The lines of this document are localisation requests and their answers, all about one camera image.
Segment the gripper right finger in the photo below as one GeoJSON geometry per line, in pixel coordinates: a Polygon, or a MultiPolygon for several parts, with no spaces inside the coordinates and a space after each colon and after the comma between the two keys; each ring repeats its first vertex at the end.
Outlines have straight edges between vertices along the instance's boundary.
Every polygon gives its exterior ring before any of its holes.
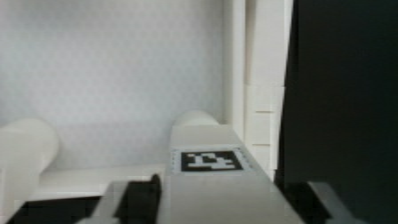
{"type": "Polygon", "coordinates": [[[348,210],[327,182],[279,181],[277,184],[304,224],[368,224],[348,210]]]}

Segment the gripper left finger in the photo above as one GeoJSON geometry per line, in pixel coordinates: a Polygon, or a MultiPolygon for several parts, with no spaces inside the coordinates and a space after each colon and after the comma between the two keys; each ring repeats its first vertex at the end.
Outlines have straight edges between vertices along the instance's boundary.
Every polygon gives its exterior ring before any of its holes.
{"type": "Polygon", "coordinates": [[[109,185],[93,215],[77,224],[157,224],[162,180],[114,182],[109,185]]]}

